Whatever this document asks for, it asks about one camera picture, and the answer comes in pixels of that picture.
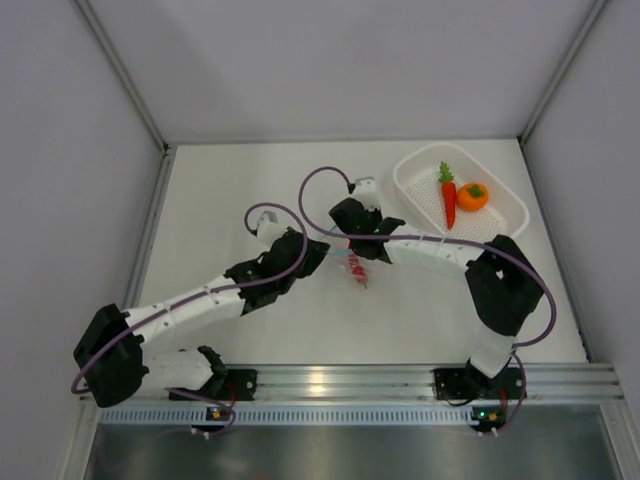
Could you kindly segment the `clear zip top bag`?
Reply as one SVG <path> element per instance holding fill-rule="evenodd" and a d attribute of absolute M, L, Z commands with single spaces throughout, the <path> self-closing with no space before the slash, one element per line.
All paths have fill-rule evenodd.
<path fill-rule="evenodd" d="M 339 272 L 341 279 L 359 291 L 367 292 L 375 283 L 378 270 L 376 263 L 358 256 L 350 240 L 332 242 L 326 262 L 332 271 Z"/>

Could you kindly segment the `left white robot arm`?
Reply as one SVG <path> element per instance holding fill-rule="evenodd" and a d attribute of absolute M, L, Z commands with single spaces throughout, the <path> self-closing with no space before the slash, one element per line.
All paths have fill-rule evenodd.
<path fill-rule="evenodd" d="M 73 358 L 97 405 L 118 405 L 145 390 L 182 389 L 219 397 L 227 368 L 207 345 L 186 349 L 180 340 L 216 322 L 235 320 L 273 304 L 293 284 L 312 275 L 327 256 L 326 242 L 287 227 L 267 241 L 257 258 L 228 268 L 190 292 L 147 307 L 100 308 Z"/>

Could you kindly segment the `red fake chili pepper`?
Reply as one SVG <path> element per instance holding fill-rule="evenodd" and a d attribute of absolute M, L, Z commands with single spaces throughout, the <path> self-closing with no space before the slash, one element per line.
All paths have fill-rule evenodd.
<path fill-rule="evenodd" d="M 351 276 L 356 281 L 356 283 L 360 285 L 362 288 L 367 289 L 368 282 L 369 282 L 368 273 L 365 267 L 363 266 L 363 264 L 361 263 L 361 261 L 359 260 L 358 256 L 355 255 L 353 252 L 347 255 L 347 266 L 348 266 L 348 271 L 350 272 Z"/>

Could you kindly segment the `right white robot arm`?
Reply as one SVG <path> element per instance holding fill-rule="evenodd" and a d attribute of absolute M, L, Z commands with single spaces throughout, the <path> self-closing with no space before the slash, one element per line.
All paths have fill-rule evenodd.
<path fill-rule="evenodd" d="M 353 252 L 371 261 L 419 267 L 464 283 L 481 322 L 467 361 L 468 388 L 491 396 L 503 384 L 517 336 L 548 289 L 516 242 L 497 235 L 486 243 L 430 236 L 384 217 L 349 197 L 329 211 Z"/>

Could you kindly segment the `orange fake carrot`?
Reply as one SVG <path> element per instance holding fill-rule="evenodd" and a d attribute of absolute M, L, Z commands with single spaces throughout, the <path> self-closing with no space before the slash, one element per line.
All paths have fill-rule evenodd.
<path fill-rule="evenodd" d="M 456 221 L 457 188 L 454 175 L 449 165 L 444 161 L 441 161 L 439 165 L 438 181 L 444 205 L 446 227 L 451 230 Z"/>

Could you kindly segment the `orange fake persimmon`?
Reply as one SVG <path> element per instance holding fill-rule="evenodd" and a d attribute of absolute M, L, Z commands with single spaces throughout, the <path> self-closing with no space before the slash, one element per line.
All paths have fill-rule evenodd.
<path fill-rule="evenodd" d="M 484 209 L 488 201 L 489 191 L 480 183 L 465 184 L 457 191 L 457 206 L 467 212 L 476 212 Z"/>

